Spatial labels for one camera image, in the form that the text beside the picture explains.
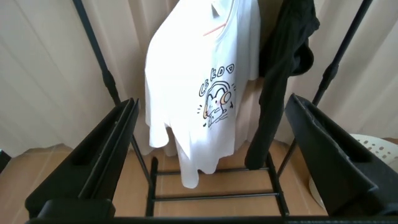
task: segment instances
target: black pole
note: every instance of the black pole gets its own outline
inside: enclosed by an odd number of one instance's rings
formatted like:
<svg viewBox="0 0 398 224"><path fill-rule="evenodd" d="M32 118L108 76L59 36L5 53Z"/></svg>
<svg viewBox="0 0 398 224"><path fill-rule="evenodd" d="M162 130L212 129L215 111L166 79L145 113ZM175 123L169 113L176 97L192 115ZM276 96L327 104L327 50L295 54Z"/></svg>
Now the black pole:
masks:
<svg viewBox="0 0 398 224"><path fill-rule="evenodd" d="M121 102L119 94L118 94L118 89L116 88L116 84L114 82L112 73L108 70L108 66L106 66L105 59L101 52L100 46L98 45L98 41L95 37L93 28L91 27L90 20L88 19L85 7L81 0L73 0L73 3L76 7L77 13L81 20L81 23L83 24L83 27L85 28L88 40L90 41L91 47L93 48L95 57L97 58L97 61L99 64L99 67L101 68L104 84L107 87L109 94L111 95L111 97L113 99L114 104L118 105ZM146 167L144 159L142 158L142 154L138 148L138 144L137 144L137 141L136 141L134 135L131 136L130 141L131 141L132 147L134 148L134 152L136 153L138 161L141 165L142 171L144 172L144 175L148 181L148 185L151 188L154 186L154 183L152 182L152 180L150 178L148 168Z"/></svg>
<svg viewBox="0 0 398 224"><path fill-rule="evenodd" d="M318 106L319 101L321 100L326 89L329 87L329 84L336 77L339 63L340 63L341 59L343 58L344 53L346 52L346 50L349 46L349 43L353 39L355 32L358 29L359 25L361 24L362 19L365 16L366 12L368 11L371 3L372 3L372 0L363 0L362 1L362 4L359 7L358 12L355 15L353 22L351 23L346 35L344 36L344 39L343 39L339 49L337 50L335 58L333 59L331 64L326 68L325 72L323 73L323 78L322 78L321 83L319 84L318 91L315 94L314 99L312 100L312 103L315 106ZM280 177L280 175L283 173L283 171L286 167L286 164L288 163L289 159L292 157L295 146L296 146L296 139L293 140L282 164L280 165L280 168L278 170L278 177Z"/></svg>

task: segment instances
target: beige curtain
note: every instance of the beige curtain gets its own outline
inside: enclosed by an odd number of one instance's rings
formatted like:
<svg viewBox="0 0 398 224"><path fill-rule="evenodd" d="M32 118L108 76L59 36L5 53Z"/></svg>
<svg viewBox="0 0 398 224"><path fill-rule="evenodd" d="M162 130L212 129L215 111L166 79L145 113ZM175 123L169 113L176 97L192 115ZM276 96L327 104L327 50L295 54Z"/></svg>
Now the beige curtain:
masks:
<svg viewBox="0 0 398 224"><path fill-rule="evenodd" d="M122 100L144 99L144 63L150 38L176 0L83 1ZM310 40L313 68L289 80L291 92L312 99L361 3L316 0L320 30ZM259 0L262 43L281 0ZM375 0L358 29L320 108L351 133L398 137L394 97L398 78L398 1ZM238 126L239 141L256 130L262 80L249 83ZM28 148L75 147L109 112L113 102L72 1L0 1L0 148L17 156ZM151 151L143 105L136 135ZM277 139L290 142L283 118Z"/></svg>

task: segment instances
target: cartoon mouse graphic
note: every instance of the cartoon mouse graphic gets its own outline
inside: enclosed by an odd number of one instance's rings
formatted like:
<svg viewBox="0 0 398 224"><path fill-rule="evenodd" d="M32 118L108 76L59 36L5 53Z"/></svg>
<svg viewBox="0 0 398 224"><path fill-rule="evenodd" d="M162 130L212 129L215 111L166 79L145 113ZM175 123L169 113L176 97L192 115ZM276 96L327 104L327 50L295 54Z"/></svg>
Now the cartoon mouse graphic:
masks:
<svg viewBox="0 0 398 224"><path fill-rule="evenodd" d="M229 84L217 81L207 91L206 105L203 110L203 118L208 120L208 126L228 117L227 103L231 99Z"/></svg>

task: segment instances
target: headphones in cartoon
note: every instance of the headphones in cartoon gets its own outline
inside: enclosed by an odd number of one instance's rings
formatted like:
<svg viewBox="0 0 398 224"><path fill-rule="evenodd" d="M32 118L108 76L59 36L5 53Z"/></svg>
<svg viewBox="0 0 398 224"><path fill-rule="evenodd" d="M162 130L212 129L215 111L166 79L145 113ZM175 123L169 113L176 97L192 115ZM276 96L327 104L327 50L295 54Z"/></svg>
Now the headphones in cartoon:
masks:
<svg viewBox="0 0 398 224"><path fill-rule="evenodd" d="M206 105L205 105L205 109L203 110L203 118L204 119L207 118L208 97L212 93L214 88L215 88L214 93L216 93L216 94L218 93L219 90L224 91L223 96L220 98L221 105L227 104L227 102L231 98L231 92L229 91L229 84L227 82L224 82L224 81L214 82L206 94Z"/></svg>

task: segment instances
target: black clothing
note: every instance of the black clothing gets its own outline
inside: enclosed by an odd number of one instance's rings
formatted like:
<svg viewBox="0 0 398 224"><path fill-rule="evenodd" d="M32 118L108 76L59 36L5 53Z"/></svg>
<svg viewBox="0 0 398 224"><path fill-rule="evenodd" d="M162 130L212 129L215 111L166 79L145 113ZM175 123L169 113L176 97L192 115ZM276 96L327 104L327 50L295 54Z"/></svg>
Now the black clothing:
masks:
<svg viewBox="0 0 398 224"><path fill-rule="evenodd" d="M259 104L259 127L245 158L248 169L264 165L284 110L288 77L301 75L313 64L308 38L319 28L313 0L285 0L277 25L260 53L259 72L264 74Z"/></svg>

